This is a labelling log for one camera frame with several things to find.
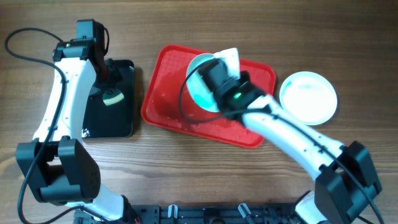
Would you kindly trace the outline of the green yellow sponge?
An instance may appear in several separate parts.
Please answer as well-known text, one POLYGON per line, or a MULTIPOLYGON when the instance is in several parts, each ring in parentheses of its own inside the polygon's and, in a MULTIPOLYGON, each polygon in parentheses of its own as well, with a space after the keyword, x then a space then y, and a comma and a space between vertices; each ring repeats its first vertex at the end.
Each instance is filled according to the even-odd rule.
POLYGON ((103 103, 106 106, 111 106, 119 103, 124 99, 124 95, 118 88, 108 89, 103 93, 103 103))

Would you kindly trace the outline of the blue plate green smear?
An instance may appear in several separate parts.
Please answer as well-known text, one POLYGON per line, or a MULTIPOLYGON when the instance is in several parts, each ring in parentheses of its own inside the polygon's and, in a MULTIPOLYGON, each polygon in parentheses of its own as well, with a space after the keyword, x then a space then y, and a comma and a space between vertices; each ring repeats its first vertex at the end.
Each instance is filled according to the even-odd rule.
MULTIPOLYGON (((199 66, 201 63, 209 61, 214 58, 213 54, 205 53, 197 55, 189 64, 186 72, 186 76, 190 74, 190 72, 199 66)), ((212 92, 207 88, 205 82, 202 77, 198 73, 198 70, 193 73, 190 78, 186 82, 186 86, 188 88, 188 92, 194 102, 201 108, 206 111, 217 113, 219 109, 216 105, 216 102, 213 98, 212 92)))

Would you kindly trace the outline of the white plate green smear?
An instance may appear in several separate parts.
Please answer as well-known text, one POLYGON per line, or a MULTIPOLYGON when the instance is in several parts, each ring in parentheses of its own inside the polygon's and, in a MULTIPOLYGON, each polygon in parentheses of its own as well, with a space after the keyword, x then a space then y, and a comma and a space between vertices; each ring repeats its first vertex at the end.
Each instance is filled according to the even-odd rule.
POLYGON ((280 87, 279 101, 286 112, 311 126, 330 120, 338 107, 332 84, 323 76, 309 71, 287 77, 280 87))

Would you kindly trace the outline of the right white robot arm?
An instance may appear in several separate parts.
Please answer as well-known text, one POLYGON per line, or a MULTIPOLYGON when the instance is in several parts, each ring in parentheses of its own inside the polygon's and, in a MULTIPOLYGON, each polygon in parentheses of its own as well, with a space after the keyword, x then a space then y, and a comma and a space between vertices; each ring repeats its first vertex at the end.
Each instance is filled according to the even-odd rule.
POLYGON ((382 223, 374 203, 382 188, 368 149, 357 141, 346 146, 293 118, 239 66, 232 48, 213 54, 194 71, 222 117, 264 136, 314 180, 315 190, 296 203, 296 216, 305 223, 352 223, 371 207, 382 223))

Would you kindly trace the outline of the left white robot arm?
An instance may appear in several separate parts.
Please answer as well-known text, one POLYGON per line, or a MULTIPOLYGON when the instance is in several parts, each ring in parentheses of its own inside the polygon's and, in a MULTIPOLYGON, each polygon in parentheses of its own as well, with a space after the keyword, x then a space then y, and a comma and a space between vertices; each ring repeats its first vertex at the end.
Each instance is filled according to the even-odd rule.
POLYGON ((134 64, 107 58, 108 49, 107 28, 93 19, 77 22, 74 39, 58 41, 44 117, 31 142, 16 149, 21 192, 101 223, 139 223, 128 199, 101 183, 100 168, 83 145, 86 138, 133 133, 134 64))

